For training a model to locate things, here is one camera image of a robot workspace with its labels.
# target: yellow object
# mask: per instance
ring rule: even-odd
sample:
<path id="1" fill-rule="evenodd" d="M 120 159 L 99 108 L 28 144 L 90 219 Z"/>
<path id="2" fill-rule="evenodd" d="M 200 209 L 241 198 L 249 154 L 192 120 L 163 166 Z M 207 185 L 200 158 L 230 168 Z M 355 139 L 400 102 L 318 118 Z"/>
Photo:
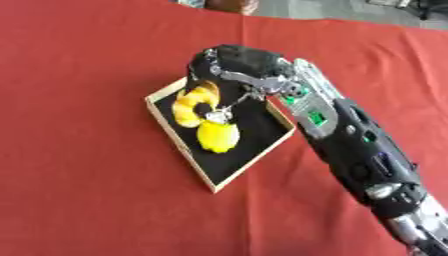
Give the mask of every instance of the yellow object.
<path id="1" fill-rule="evenodd" d="M 197 137 L 202 148 L 225 153 L 236 146 L 240 132 L 236 124 L 219 124 L 207 120 L 199 126 Z"/>
<path id="2" fill-rule="evenodd" d="M 177 94 L 177 99 L 172 106 L 174 119 L 183 127 L 197 127 L 203 120 L 194 112 L 194 107 L 199 103 L 207 103 L 214 111 L 219 101 L 219 88 L 209 81 L 199 85 L 188 94 L 182 90 Z"/>

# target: silver metal part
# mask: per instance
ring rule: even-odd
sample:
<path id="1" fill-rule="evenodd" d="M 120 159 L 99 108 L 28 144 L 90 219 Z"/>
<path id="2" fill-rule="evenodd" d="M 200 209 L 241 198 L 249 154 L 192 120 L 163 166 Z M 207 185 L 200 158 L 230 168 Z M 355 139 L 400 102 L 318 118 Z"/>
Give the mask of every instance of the silver metal part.
<path id="1" fill-rule="evenodd" d="M 399 183 L 376 184 L 366 189 L 366 194 L 373 200 L 379 200 L 390 196 L 402 185 Z"/>
<path id="2" fill-rule="evenodd" d="M 306 88 L 308 93 L 299 96 L 295 101 L 285 103 L 305 132 L 314 139 L 322 139 L 331 135 L 338 124 L 338 114 L 333 107 L 333 101 L 344 97 L 334 88 L 320 70 L 303 59 L 294 61 L 294 77 L 288 81 L 297 87 Z M 310 118 L 310 113 L 320 113 L 325 122 L 316 125 Z"/>
<path id="3" fill-rule="evenodd" d="M 421 240 L 433 241 L 448 254 L 448 214 L 432 195 L 428 194 L 415 212 L 389 219 L 385 224 L 409 246 L 413 255 L 426 255 L 416 248 Z"/>
<path id="4" fill-rule="evenodd" d="M 218 124 L 227 124 L 232 117 L 230 109 L 222 109 L 205 114 L 205 119 Z"/>
<path id="5" fill-rule="evenodd" d="M 356 127 L 354 127 L 353 125 L 347 125 L 347 127 L 345 127 L 345 130 L 347 131 L 347 134 L 352 135 L 356 132 Z"/>
<path id="6" fill-rule="evenodd" d="M 255 77 L 248 76 L 243 73 L 223 71 L 221 73 L 221 78 L 230 81 L 238 81 L 245 84 L 250 84 L 254 89 L 258 89 L 265 94 L 276 94 L 285 86 L 288 81 L 283 75 L 276 77 L 267 77 L 263 79 L 258 79 Z"/>

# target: red tablecloth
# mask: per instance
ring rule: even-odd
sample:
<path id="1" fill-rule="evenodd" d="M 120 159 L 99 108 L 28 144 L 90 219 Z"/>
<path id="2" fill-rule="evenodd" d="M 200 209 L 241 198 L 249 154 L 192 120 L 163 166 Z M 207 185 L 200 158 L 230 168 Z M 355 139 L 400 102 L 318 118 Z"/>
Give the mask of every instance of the red tablecloth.
<path id="1" fill-rule="evenodd" d="M 189 9 L 0 1 L 0 255 L 403 255 L 296 134 L 218 195 L 143 97 L 239 43 L 315 62 L 448 205 L 448 34 Z"/>

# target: black plastic casing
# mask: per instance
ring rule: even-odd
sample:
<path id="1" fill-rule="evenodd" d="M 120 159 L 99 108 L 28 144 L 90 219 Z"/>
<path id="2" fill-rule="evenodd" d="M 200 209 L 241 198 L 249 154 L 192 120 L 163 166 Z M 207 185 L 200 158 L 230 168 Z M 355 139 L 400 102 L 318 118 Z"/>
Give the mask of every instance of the black plastic casing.
<path id="1" fill-rule="evenodd" d="M 303 134 L 333 175 L 380 219 L 413 212 L 427 194 L 417 173 L 392 138 L 364 110 L 348 99 L 334 100 L 338 124 L 324 139 Z M 349 132 L 347 127 L 354 128 Z M 402 186 L 382 199 L 371 199 L 366 189 L 378 184 Z"/>

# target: robot forearm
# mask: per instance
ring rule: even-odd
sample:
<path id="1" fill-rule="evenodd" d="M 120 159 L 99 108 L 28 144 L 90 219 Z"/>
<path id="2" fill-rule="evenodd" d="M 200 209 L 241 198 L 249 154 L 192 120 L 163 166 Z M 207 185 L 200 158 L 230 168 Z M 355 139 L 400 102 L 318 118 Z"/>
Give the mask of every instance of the robot forearm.
<path id="1" fill-rule="evenodd" d="M 448 215 L 421 183 L 417 165 L 313 64 L 221 45 L 197 54 L 188 78 L 187 90 L 202 79 L 230 80 L 255 99 L 277 95 L 337 180 L 393 237 L 416 253 L 448 255 Z"/>

